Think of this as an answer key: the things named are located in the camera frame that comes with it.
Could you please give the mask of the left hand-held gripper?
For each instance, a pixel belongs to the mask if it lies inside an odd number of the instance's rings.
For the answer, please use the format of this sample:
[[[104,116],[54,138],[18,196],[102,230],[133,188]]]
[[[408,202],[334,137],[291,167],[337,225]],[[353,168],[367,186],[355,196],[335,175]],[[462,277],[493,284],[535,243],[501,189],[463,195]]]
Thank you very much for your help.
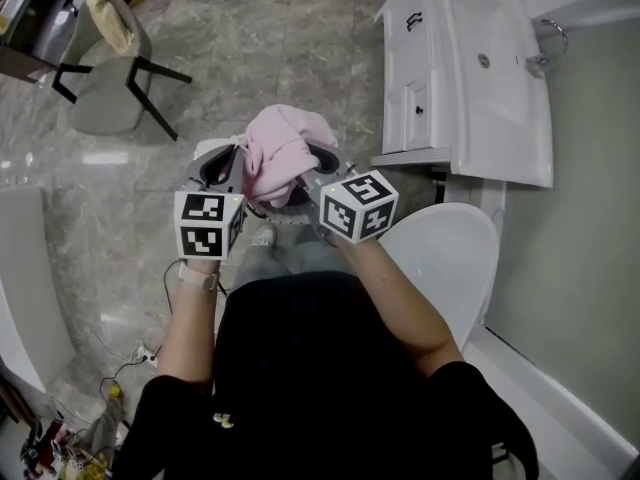
[[[246,217],[243,152],[233,144],[218,146],[193,160],[187,176],[184,189],[174,193],[178,257],[226,260]]]

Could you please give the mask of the pink waffle-textured towel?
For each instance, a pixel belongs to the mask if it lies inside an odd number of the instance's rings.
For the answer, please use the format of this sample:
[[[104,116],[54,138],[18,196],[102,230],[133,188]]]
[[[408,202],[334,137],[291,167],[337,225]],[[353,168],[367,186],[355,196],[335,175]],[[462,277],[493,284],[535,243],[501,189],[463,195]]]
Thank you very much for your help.
[[[319,166],[307,141],[338,145],[320,114],[283,104],[263,109],[231,139],[244,155],[243,193],[277,208],[289,201],[296,178]]]

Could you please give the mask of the round woven laundry basket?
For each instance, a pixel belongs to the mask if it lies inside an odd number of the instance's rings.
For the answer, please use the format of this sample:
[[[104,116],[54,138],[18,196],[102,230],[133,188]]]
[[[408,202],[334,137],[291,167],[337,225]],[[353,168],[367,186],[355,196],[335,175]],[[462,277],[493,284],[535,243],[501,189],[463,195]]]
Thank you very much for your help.
[[[311,225],[319,217],[318,206],[299,186],[283,207],[276,208],[270,201],[249,201],[247,208],[255,217],[279,225]]]

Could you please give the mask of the person's right forearm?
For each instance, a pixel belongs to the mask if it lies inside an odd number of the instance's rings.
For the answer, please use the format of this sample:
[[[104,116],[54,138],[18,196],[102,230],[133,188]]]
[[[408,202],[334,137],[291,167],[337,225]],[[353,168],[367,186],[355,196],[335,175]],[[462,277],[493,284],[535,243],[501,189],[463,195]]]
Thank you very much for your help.
[[[462,353],[444,318],[411,283],[375,239],[352,244],[333,241],[357,274],[382,321],[429,377],[439,368],[461,362]]]

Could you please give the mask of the person's left forearm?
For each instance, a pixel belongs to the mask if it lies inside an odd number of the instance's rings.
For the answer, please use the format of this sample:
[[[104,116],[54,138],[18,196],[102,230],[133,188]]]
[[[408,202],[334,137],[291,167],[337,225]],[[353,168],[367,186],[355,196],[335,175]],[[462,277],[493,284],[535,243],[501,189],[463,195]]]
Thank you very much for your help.
[[[180,281],[157,365],[158,377],[186,382],[205,396],[213,390],[217,286]]]

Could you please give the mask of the person's grey jeans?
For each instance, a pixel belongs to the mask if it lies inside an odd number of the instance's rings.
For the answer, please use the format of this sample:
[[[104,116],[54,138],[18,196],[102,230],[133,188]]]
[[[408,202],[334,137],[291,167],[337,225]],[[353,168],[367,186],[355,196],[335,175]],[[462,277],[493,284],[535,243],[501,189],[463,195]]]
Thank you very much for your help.
[[[276,252],[276,244],[273,248],[250,246],[236,271],[233,289],[259,280],[325,271],[353,274],[338,249],[322,242],[316,231],[305,225],[282,254]]]

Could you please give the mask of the pale wristband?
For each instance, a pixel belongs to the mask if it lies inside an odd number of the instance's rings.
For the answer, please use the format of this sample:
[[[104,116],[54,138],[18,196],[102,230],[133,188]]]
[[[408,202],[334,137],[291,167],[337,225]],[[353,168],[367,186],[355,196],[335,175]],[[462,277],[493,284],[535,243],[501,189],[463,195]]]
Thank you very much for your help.
[[[185,261],[181,263],[178,271],[178,277],[182,282],[205,291],[214,291],[217,289],[219,276],[220,274],[218,272],[202,273],[193,270]]]

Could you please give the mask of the white vanity cabinet with sink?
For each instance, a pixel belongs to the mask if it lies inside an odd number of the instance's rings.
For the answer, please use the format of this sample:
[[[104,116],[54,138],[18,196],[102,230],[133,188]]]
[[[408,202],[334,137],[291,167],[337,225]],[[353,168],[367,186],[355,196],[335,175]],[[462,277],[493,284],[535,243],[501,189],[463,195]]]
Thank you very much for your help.
[[[522,0],[387,0],[384,118],[376,166],[553,184],[547,85]]]

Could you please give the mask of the white oval bathtub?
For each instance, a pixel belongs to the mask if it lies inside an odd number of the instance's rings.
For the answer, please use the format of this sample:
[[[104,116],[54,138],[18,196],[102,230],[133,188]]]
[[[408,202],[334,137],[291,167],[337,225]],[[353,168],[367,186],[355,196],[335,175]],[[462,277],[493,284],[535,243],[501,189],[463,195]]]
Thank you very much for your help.
[[[491,219],[470,204],[441,203],[404,218],[380,243],[463,348],[483,314],[497,270],[500,242]]]

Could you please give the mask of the yellow towel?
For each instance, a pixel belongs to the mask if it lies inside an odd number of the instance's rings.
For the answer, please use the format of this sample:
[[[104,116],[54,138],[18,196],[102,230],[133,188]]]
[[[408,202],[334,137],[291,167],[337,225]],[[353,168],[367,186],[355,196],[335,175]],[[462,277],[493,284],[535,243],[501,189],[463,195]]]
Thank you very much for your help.
[[[110,0],[85,0],[98,31],[115,52],[122,55],[133,43],[133,32],[124,24]]]

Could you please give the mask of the white power strip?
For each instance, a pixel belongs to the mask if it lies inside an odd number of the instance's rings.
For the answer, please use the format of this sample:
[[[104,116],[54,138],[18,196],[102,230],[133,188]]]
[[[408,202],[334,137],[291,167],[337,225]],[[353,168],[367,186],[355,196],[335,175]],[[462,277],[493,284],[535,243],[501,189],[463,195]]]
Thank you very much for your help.
[[[157,368],[157,352],[139,342],[133,354],[135,364],[147,364],[152,368]]]

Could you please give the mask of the chrome faucet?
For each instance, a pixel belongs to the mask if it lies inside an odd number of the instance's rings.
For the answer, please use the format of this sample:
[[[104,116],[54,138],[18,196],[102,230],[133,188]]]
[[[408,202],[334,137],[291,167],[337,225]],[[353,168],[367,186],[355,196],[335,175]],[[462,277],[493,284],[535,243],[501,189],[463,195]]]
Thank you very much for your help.
[[[543,18],[539,21],[540,25],[553,28],[562,40],[561,47],[553,52],[540,51],[537,55],[527,57],[525,59],[525,67],[527,72],[537,79],[543,79],[549,69],[549,63],[552,59],[564,55],[569,46],[567,34],[563,28],[554,20]]]

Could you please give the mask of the person's black shirt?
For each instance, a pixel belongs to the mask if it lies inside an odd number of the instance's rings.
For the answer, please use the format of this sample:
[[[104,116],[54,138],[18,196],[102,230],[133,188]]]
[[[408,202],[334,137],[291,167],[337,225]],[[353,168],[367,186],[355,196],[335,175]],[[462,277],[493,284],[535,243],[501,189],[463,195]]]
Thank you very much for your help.
[[[359,280],[312,272],[228,297],[214,385],[143,389],[113,480],[536,480],[533,439],[480,371],[421,373]]]

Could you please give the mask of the dark wooden desk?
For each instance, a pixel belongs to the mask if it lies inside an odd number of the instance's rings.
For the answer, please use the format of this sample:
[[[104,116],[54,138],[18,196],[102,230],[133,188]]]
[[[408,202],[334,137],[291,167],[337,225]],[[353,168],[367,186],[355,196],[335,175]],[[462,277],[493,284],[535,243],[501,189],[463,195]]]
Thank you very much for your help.
[[[41,43],[58,0],[0,0],[0,74],[30,84],[37,73],[57,66],[45,59]]]

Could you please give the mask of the pile of mixed clutter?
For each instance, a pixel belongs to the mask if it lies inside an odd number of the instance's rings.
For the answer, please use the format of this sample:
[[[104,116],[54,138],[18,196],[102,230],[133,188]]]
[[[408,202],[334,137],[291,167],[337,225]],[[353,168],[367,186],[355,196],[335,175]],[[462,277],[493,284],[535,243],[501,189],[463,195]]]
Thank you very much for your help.
[[[123,399],[120,385],[112,380],[105,409],[88,428],[72,431],[55,420],[41,437],[37,427],[19,455],[24,480],[40,480],[44,474],[57,480],[111,480],[118,427],[125,416]]]

